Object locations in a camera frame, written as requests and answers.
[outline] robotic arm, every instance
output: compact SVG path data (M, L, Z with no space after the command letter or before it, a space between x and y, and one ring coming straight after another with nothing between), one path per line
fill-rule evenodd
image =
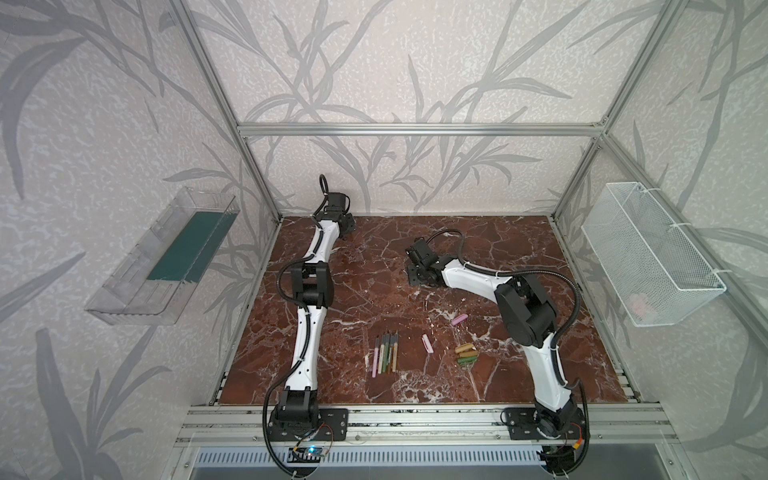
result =
M318 406L317 357L320 331L328 308L333 302L333 279L328 260L336 240L355 230L355 219L349 213L349 197L339 192L329 192L324 175L320 175L320 189L324 195L323 202L312 215L315 234L306 255L283 266L277 274L277 292L286 301L298 307L298 333L293 349L292 367L267 390L262 410L263 434L270 457L281 470L295 478L308 476L313 468L287 468L275 455L270 439L299 439L301 442L317 435L320 427L324 425L328 425L329 433L335 433L336 438L343 439L344 430L334 429L336 425L331 421L331 417L336 416L340 425L344 425L343 418L346 418L344 409L321 411ZM281 284L286 272L290 273L291 295L283 291ZM267 422L270 397L281 384L284 384L283 391ZM319 461L319 457L299 461L314 463Z
M571 386L563 380L554 323L558 312L535 274L548 272L494 272L462 261L461 254L458 257L439 256L423 238L416 239L406 252L412 261L408 267L411 285L458 288L483 296L498 305L507 332L510 338L522 345L533 376L536 429L546 438L559 437L570 425L578 407L568 388Z

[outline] wallpaper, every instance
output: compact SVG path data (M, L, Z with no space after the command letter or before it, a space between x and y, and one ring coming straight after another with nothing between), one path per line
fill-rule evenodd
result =
M663 1L189 4L240 122L589 123L607 110ZM322 171L369 214L549 213L586 142L250 140L287 213L314 209L308 193Z
M667 48L675 44L668 43ZM673 326L638 328L625 313L581 225L607 182L630 181L596 156L557 223L607 322L634 387L661 402L701 480L757 480L768 469L768 354L722 299Z
M692 6L611 133L768 315L768 3Z
M253 142L251 149L284 213L315 210L316 181L307 180L322 173L332 189L349 195L356 214L509 215L552 212L588 142L588 137L282 137ZM450 153L447 161L443 151Z
M273 223L164 2L0 3L0 478L159 478ZM84 311L182 186L241 212L174 326Z

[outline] metal grille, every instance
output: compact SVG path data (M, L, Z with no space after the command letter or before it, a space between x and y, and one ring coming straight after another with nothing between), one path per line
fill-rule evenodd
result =
M606 184L581 228L636 326L678 323L726 289L638 182Z
M290 465L287 447L276 449ZM543 465L535 445L443 446L334 446L322 464L333 467L446 466L446 465ZM205 447L195 467L271 467L265 447Z

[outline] transparent plastic bin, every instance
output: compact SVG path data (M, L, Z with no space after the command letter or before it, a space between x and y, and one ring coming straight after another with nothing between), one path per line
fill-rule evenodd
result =
M674 325L726 290L638 182L606 184L581 229L636 326Z
M86 311L111 325L174 325L239 212L232 194L182 188Z

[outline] brown marble surface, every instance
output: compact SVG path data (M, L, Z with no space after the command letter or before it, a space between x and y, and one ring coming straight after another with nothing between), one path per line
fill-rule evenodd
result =
M491 301L461 290L409 286L405 248L414 237L443 227L467 235L465 258L483 266L546 267L571 276L546 217L359 217L357 230L337 240L330 266L336 284L320 338L318 400L321 403L532 402L533 380L519 346ZM287 371L296 335L296 307L277 295L275 276L310 244L309 218L286 218L260 293L237 349L220 402L260 404L279 374ZM452 253L458 237L432 242ZM284 288L290 288L288 275ZM571 312L568 287L543 276L557 304L558 324ZM450 320L467 313L456 327ZM383 333L399 332L398 372L371 378L373 346ZM426 333L435 353L428 355ZM453 349L473 342L478 362L459 367ZM566 379L581 377L590 402L625 402L616 374L591 318L582 307L578 322L561 341Z

